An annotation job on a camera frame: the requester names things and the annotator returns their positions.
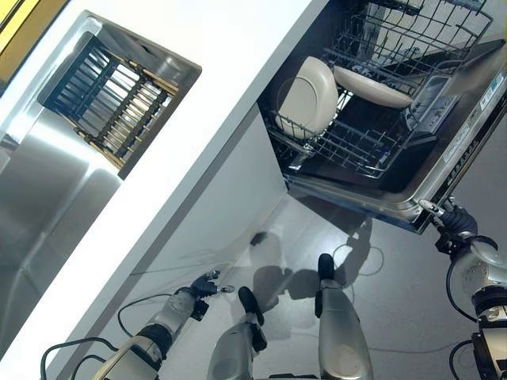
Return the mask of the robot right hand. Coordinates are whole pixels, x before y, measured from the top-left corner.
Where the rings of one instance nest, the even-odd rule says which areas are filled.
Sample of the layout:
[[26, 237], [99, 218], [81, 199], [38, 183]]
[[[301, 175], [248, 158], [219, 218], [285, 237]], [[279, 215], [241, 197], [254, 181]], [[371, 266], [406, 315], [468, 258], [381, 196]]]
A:
[[444, 208], [427, 199], [420, 199], [418, 204], [433, 218], [440, 234], [435, 243], [439, 252], [452, 256], [478, 235], [478, 224], [465, 208], [455, 203]]

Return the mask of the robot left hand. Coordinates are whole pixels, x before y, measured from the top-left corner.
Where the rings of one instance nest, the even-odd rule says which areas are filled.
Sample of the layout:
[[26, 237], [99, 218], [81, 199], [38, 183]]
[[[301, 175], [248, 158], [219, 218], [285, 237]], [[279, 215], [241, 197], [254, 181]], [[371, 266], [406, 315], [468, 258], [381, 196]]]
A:
[[217, 294], [231, 294], [235, 291], [232, 285], [217, 285], [215, 281], [219, 278], [221, 271], [213, 269], [195, 279], [191, 286], [191, 294], [198, 299], [207, 298]]

